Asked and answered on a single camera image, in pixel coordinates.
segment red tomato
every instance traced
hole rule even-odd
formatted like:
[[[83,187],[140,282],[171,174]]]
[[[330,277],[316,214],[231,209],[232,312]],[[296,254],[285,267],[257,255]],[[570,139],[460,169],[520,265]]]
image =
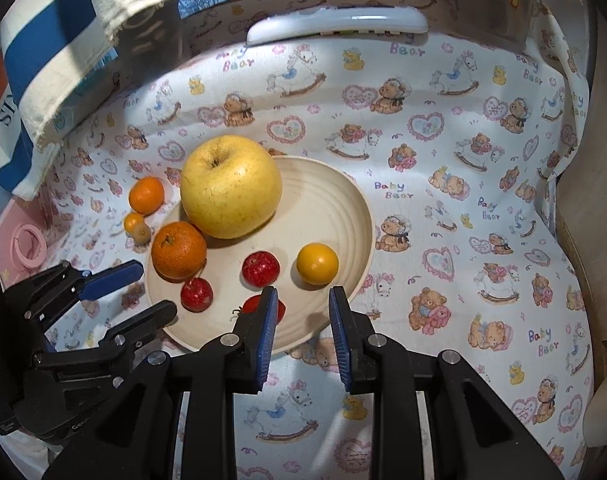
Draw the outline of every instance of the red tomato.
[[[192,278],[181,287],[181,304],[190,312],[203,312],[212,304],[214,293],[203,278]]]
[[[251,312],[254,312],[256,310],[256,308],[259,306],[260,299],[261,299],[261,294],[248,298],[246,300],[246,302],[243,304],[243,306],[241,307],[241,312],[244,314],[250,314]],[[285,316],[285,305],[282,303],[281,300],[279,300],[279,308],[277,309],[277,312],[276,312],[276,323],[277,324],[279,324],[281,322],[281,320],[283,319],[283,316]]]
[[[281,266],[273,254],[257,251],[250,254],[241,266],[241,275],[246,282],[257,288],[274,283],[279,277]]]

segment blue stripe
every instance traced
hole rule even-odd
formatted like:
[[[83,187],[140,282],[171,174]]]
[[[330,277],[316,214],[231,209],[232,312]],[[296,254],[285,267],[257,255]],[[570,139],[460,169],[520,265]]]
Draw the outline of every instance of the blue stripe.
[[[16,141],[10,162],[0,169],[0,186],[12,191],[27,176],[32,168],[32,150],[34,145],[28,137],[26,127],[21,121],[21,135]]]
[[[95,17],[91,0],[54,0],[27,23],[4,56],[15,103],[21,101],[27,86],[41,69]]]

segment yellow cherry tomato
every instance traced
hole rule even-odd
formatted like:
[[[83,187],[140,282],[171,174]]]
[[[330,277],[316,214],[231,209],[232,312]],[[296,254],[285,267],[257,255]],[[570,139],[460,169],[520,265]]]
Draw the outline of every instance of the yellow cherry tomato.
[[[131,235],[135,226],[141,222],[145,222],[145,218],[141,213],[128,213],[123,219],[123,227],[125,228],[125,232]]]
[[[339,272],[339,257],[325,244],[308,244],[299,251],[297,271],[311,285],[326,285]]]

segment striped towel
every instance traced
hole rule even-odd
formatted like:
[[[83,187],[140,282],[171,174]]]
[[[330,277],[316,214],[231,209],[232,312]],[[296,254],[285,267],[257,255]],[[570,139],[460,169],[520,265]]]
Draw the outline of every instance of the striped towel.
[[[14,2],[0,23],[1,187],[35,196],[63,137],[119,85],[106,60],[123,23],[165,1]]]

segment bolt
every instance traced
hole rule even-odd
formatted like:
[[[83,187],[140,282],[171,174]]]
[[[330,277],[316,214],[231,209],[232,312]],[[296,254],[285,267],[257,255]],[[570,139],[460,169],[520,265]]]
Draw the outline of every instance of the bolt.
[[[368,343],[370,343],[372,346],[382,347],[387,342],[388,342],[388,340],[386,339],[386,336],[384,336],[383,334],[372,334],[368,338]]]
[[[148,354],[148,362],[152,366],[160,365],[161,363],[164,363],[166,361],[167,356],[168,354],[166,354],[165,352],[157,350]]]
[[[459,352],[455,350],[444,350],[441,354],[441,359],[443,359],[449,365],[456,365],[459,361],[461,361],[461,356]]]
[[[219,341],[223,346],[235,346],[238,343],[238,335],[233,333],[223,334]]]

